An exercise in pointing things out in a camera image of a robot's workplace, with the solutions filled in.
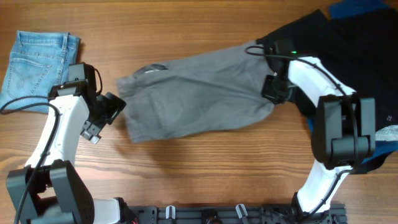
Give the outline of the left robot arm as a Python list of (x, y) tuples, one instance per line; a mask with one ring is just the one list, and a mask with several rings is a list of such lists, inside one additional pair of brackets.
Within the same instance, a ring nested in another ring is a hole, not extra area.
[(121, 198), (93, 199), (75, 170), (80, 138), (96, 144), (126, 103), (107, 92), (100, 73), (78, 63), (69, 79), (52, 87), (50, 108), (39, 143), (24, 168), (6, 179), (16, 209), (15, 223), (131, 223), (134, 214)]

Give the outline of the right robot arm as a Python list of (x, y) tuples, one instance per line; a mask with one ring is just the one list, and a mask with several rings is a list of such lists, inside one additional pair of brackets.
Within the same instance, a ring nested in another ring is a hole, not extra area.
[(315, 162), (292, 201), (296, 222), (317, 222), (330, 211), (342, 181), (374, 154), (375, 100), (359, 97), (314, 56), (300, 54), (291, 40), (264, 49), (272, 74), (262, 95), (274, 104), (287, 101), (298, 88), (315, 107), (311, 136)]

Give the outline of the grey shorts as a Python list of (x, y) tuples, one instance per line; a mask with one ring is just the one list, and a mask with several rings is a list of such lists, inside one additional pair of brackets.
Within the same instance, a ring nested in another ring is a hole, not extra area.
[(130, 140), (238, 129), (269, 116), (274, 105), (261, 90), (272, 70), (245, 52), (254, 44), (156, 62), (117, 80)]

